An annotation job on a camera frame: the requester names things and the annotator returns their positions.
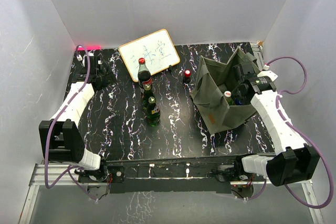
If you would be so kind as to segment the green perrier bottle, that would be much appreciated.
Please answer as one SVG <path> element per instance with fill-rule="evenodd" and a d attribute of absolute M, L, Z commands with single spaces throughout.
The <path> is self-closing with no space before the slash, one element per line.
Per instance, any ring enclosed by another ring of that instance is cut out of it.
<path fill-rule="evenodd" d="M 152 86 L 150 84 L 144 85 L 144 93 L 143 93 L 143 107 L 147 109 L 150 103 L 154 103 L 155 96 L 152 91 Z"/>

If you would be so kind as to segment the green canvas bag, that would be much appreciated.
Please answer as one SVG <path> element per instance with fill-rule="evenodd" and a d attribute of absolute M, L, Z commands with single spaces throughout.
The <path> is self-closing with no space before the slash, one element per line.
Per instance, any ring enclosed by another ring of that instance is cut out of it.
<path fill-rule="evenodd" d="M 238 85 L 233 66 L 239 63 L 252 63 L 255 73 L 260 73 L 256 58 L 237 48 L 227 62 L 200 57 L 195 87 L 190 92 L 210 134 L 232 130 L 244 124 L 256 109 L 251 105 L 230 105 L 224 98 L 224 92 L 232 92 Z"/>

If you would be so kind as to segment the green glass bottle red label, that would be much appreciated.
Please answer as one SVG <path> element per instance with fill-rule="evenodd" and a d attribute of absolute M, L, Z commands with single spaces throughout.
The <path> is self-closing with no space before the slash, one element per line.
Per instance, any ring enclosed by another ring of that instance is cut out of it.
<path fill-rule="evenodd" d="M 149 97 L 148 102 L 148 106 L 146 107 L 146 119 L 150 126 L 156 126 L 159 123 L 161 111 L 156 103 L 155 97 Z"/>

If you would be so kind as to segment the blue bottle white cap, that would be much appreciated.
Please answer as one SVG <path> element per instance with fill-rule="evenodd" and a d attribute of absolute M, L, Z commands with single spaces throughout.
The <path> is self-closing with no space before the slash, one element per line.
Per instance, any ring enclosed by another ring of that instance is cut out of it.
<path fill-rule="evenodd" d="M 235 99 L 234 103 L 235 105 L 243 105 L 243 103 L 239 99 Z"/>

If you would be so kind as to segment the red emergency stop button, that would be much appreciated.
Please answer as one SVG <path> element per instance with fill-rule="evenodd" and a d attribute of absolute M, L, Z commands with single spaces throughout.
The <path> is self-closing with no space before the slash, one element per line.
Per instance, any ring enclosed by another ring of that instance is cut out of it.
<path fill-rule="evenodd" d="M 191 71 L 186 69 L 184 71 L 183 82 L 185 84 L 188 84 L 188 83 L 190 83 L 190 80 L 191 80 Z"/>

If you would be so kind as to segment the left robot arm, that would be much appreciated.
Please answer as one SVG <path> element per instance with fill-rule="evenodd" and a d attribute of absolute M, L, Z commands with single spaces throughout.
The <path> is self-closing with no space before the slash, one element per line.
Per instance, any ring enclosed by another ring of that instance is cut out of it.
<path fill-rule="evenodd" d="M 93 96 L 117 80 L 102 54 L 77 54 L 77 59 L 80 66 L 61 107 L 39 125 L 41 148 L 45 162 L 69 164 L 79 175 L 101 182 L 108 177 L 106 162 L 101 155 L 87 150 L 78 125 Z"/>

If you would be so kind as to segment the white cap green tea bottle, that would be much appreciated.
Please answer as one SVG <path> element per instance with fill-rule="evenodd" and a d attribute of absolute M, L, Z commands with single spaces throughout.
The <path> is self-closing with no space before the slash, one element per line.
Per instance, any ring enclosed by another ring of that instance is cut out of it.
<path fill-rule="evenodd" d="M 230 91 L 228 91 L 228 90 L 225 91 L 225 92 L 223 93 L 223 95 L 224 95 L 224 97 L 225 97 L 225 99 L 226 99 L 228 105 L 234 105 L 234 102 L 233 102 L 233 100 L 232 100 L 232 93 L 231 93 Z"/>

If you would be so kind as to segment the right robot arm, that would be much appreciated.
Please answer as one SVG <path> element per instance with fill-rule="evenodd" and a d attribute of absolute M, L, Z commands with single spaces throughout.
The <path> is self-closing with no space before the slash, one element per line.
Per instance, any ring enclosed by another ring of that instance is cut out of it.
<path fill-rule="evenodd" d="M 320 155 L 299 133 L 288 124 L 290 120 L 281 109 L 280 94 L 271 71 L 256 73 L 253 63 L 233 66 L 236 85 L 232 89 L 233 105 L 229 106 L 224 122 L 228 130 L 234 129 L 255 110 L 274 144 L 274 157 L 245 154 L 237 156 L 230 172 L 240 180 L 252 174 L 268 178 L 274 186 L 282 186 L 311 179 Z"/>

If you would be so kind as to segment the yellow framed whiteboard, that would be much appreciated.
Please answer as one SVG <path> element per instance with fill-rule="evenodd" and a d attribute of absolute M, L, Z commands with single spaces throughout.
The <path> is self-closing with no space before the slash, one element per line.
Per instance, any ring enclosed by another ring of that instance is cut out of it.
<path fill-rule="evenodd" d="M 134 82 L 138 82 L 140 58 L 145 59 L 152 75 L 180 63 L 180 57 L 166 29 L 120 46 L 119 53 Z"/>

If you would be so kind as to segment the coca-cola glass bottle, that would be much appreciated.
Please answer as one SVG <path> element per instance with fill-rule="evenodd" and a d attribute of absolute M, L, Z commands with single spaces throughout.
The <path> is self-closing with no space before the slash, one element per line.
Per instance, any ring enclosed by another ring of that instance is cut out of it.
<path fill-rule="evenodd" d="M 152 76 L 149 69 L 146 66 L 145 59 L 139 58 L 139 71 L 138 71 L 138 83 L 140 86 L 140 90 L 144 92 L 144 85 L 145 84 L 152 84 Z"/>

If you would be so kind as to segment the black front table rail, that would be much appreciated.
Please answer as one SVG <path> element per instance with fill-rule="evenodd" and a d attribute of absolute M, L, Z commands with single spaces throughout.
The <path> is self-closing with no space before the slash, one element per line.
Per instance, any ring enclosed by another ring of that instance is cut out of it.
<path fill-rule="evenodd" d="M 77 171 L 82 183 L 106 183 L 110 194 L 133 192 L 216 192 L 229 194 L 231 183 L 250 185 L 267 178 L 266 164 L 272 155 L 259 156 L 261 168 L 243 167 L 245 156 L 102 160 L 97 170 Z"/>

